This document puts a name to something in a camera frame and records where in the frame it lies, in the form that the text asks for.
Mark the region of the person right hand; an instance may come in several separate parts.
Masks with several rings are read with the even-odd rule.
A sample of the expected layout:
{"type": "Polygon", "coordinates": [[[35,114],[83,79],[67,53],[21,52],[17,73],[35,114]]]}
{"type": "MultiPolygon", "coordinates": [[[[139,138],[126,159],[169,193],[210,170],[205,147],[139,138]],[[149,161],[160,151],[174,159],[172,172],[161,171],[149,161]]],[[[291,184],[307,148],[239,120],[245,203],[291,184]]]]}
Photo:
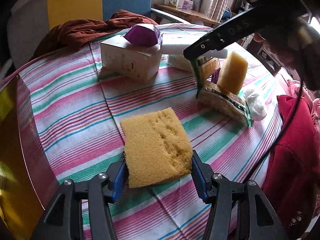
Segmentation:
{"type": "Polygon", "coordinates": [[[284,67],[297,70],[301,67],[299,51],[293,50],[288,46],[268,42],[259,33],[255,33],[253,39],[261,43],[264,50],[274,56],[284,67]]]}

